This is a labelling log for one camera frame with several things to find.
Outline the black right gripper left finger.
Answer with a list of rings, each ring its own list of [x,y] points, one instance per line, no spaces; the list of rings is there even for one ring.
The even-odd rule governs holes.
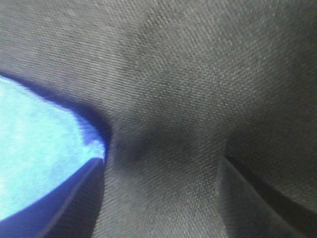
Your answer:
[[[92,158],[83,167],[76,186],[45,232],[46,238],[90,238],[104,197],[105,163]]]

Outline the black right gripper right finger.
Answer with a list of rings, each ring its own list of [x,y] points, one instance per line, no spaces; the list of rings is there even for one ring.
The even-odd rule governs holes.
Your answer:
[[[315,238],[317,214],[234,158],[219,157],[215,197],[230,238]]]

